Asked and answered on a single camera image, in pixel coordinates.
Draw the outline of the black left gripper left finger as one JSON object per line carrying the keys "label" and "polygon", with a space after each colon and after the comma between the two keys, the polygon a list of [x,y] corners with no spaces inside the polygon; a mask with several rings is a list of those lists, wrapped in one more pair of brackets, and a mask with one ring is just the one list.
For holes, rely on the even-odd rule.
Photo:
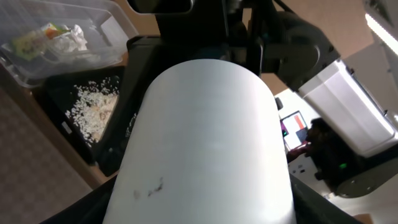
{"label": "black left gripper left finger", "polygon": [[102,224],[116,176],[40,224]]}

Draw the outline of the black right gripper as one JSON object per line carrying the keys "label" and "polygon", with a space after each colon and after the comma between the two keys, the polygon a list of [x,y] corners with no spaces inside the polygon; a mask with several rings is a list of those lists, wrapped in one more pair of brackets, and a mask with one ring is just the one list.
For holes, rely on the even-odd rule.
{"label": "black right gripper", "polygon": [[263,46],[243,23],[245,1],[131,0],[138,14],[155,15],[159,35],[127,42],[127,71],[158,75],[184,61],[214,58],[236,63],[259,75]]}

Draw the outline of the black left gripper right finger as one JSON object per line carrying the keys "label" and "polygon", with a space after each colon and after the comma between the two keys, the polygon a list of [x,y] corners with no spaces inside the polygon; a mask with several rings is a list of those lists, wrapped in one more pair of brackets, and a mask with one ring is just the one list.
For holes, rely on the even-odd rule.
{"label": "black left gripper right finger", "polygon": [[298,224],[361,224],[290,174]]}

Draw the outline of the white cup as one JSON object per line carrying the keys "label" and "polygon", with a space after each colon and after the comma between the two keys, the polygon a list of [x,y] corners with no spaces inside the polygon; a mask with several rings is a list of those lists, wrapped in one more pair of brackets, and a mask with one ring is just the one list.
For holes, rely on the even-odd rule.
{"label": "white cup", "polygon": [[295,223],[274,96],[248,69],[215,59],[148,87],[105,223]]}

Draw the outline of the white tissue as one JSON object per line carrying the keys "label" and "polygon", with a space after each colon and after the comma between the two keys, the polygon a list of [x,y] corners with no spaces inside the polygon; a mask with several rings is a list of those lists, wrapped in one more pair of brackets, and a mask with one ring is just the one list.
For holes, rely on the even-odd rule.
{"label": "white tissue", "polygon": [[75,24],[73,27],[61,25],[57,27],[57,30],[60,31],[61,34],[50,41],[53,48],[63,53],[87,50],[86,45],[88,42],[79,25]]}

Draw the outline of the green orange snack wrapper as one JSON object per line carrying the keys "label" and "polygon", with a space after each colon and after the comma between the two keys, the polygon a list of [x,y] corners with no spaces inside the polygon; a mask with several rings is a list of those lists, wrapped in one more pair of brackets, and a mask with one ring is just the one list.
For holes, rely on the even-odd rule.
{"label": "green orange snack wrapper", "polygon": [[13,52],[18,57],[30,61],[46,51],[46,41],[68,33],[70,33],[69,28],[61,28],[50,22],[39,30],[33,30],[21,37],[12,39],[11,45]]}

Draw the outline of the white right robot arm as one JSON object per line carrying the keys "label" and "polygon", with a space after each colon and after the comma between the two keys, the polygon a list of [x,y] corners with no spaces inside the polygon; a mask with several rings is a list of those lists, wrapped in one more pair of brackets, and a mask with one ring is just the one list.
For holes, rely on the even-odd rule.
{"label": "white right robot arm", "polygon": [[308,132],[317,172],[336,195],[362,197],[397,174],[397,115],[382,109],[326,35],[282,1],[130,1],[160,24],[163,68],[217,50],[276,74],[317,113]]}

